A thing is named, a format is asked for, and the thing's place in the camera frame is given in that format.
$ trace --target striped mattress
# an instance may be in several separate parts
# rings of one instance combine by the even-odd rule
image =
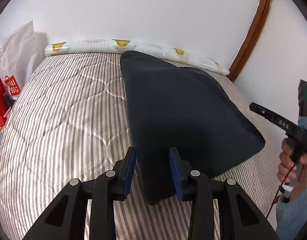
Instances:
[[[0,144],[0,222],[10,239],[22,239],[72,178],[95,179],[123,159],[131,143],[120,54],[77,53],[44,59],[12,108]],[[170,62],[178,67],[191,67]],[[276,149],[247,100],[226,78],[208,72],[266,140],[265,147],[216,179],[236,179],[265,213],[278,186],[268,155]],[[85,239],[89,236],[91,201]],[[150,206],[136,166],[131,192],[115,202],[117,239],[187,239],[189,202],[173,196]],[[220,239],[214,200],[215,239]]]

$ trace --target black seat cushion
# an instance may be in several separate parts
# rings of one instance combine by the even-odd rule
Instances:
[[[174,194],[168,150],[209,177],[258,153],[265,139],[208,73],[176,67],[136,51],[121,55],[128,122],[143,196],[149,204]]]

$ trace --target white plastic bag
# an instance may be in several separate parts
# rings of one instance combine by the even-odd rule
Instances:
[[[6,92],[17,99],[40,62],[33,21],[17,29],[0,44],[0,78]]]

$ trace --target blue gripper pad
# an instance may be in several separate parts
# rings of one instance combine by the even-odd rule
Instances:
[[[175,154],[172,148],[169,149],[169,164],[170,164],[170,169],[172,172],[172,179],[174,182],[177,197],[179,200],[182,200],[183,195],[184,195],[183,190],[182,190],[183,179],[181,177],[180,169],[179,169],[179,166],[178,166],[178,163],[177,163],[177,160],[176,160],[176,157],[175,157]]]
[[[129,195],[129,192],[130,192],[132,177],[133,177],[133,173],[135,171],[135,161],[136,161],[136,153],[135,153],[135,149],[133,149],[131,157],[130,157],[130,161],[128,163],[128,168],[127,168],[126,174],[124,176],[124,178],[125,178],[125,187],[124,187],[125,198],[127,198],[127,196]]]

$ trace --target black cable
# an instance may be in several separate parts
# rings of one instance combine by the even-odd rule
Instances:
[[[296,166],[296,164],[294,164],[294,166],[288,171],[288,173],[287,173],[287,175],[285,176],[283,182],[282,182],[282,183],[280,184],[280,186],[278,187],[278,190],[277,190],[277,192],[276,192],[276,195],[275,195],[275,197],[274,197],[274,200],[272,201],[271,206],[270,206],[270,208],[269,208],[269,211],[268,211],[268,213],[267,213],[267,215],[266,215],[266,219],[268,218],[268,216],[269,216],[269,214],[270,214],[270,212],[271,212],[273,206],[275,205],[274,201],[275,201],[275,198],[277,197],[277,195],[278,195],[278,193],[279,193],[280,187],[282,186],[282,184],[284,184],[284,182],[285,182],[286,178],[288,177],[289,173],[292,171],[292,169],[293,169],[295,166]]]

